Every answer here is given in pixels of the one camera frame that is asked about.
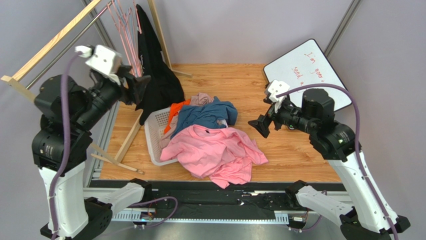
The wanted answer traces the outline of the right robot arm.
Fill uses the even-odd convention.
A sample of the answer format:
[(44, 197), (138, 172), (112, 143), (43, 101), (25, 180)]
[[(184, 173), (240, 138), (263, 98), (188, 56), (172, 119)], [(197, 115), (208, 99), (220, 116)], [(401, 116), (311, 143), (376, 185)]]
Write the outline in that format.
[(365, 161), (359, 142), (360, 126), (355, 129), (335, 120), (335, 102), (326, 91), (327, 83), (301, 87), (301, 107), (284, 92), (278, 108), (249, 121), (264, 138), (269, 126), (282, 126), (308, 134), (310, 144), (339, 176), (351, 204), (345, 204), (298, 180), (286, 188), (290, 205), (307, 208), (340, 228), (347, 240), (391, 240), (410, 227), (410, 221), (386, 202)]

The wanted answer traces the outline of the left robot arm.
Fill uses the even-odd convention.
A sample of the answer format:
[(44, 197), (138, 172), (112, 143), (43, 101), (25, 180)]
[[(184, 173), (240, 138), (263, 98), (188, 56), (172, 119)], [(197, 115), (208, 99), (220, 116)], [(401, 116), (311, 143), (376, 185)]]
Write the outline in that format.
[(153, 195), (150, 183), (134, 178), (112, 193), (84, 197), (91, 129), (116, 102), (138, 103), (151, 80), (150, 76), (131, 75), (127, 65), (118, 69), (126, 85), (94, 70), (90, 73), (95, 79), (91, 88), (60, 74), (46, 80), (34, 100), (42, 115), (31, 148), (49, 207), (49, 222), (40, 232), (53, 240), (95, 239), (107, 229), (114, 214)]

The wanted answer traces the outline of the pink t-shirt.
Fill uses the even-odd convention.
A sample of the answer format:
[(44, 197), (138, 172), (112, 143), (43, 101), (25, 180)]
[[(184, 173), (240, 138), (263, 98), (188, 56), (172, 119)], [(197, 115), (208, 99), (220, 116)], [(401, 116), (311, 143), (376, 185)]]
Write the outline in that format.
[(160, 162), (173, 159), (193, 177), (209, 178), (222, 189), (250, 182), (253, 165), (269, 162), (245, 132), (196, 124), (180, 131), (161, 151)]

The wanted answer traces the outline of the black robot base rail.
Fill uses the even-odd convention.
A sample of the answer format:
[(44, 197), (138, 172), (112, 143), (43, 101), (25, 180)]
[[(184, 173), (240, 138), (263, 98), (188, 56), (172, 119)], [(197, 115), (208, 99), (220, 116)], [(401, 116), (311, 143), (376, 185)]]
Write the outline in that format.
[(231, 184), (222, 189), (207, 181), (152, 181), (152, 190), (144, 201), (158, 200), (146, 205), (161, 217), (181, 212), (184, 215), (225, 213), (249, 214), (269, 211), (301, 211), (307, 209), (291, 202), (286, 194), (289, 182), (249, 182)]

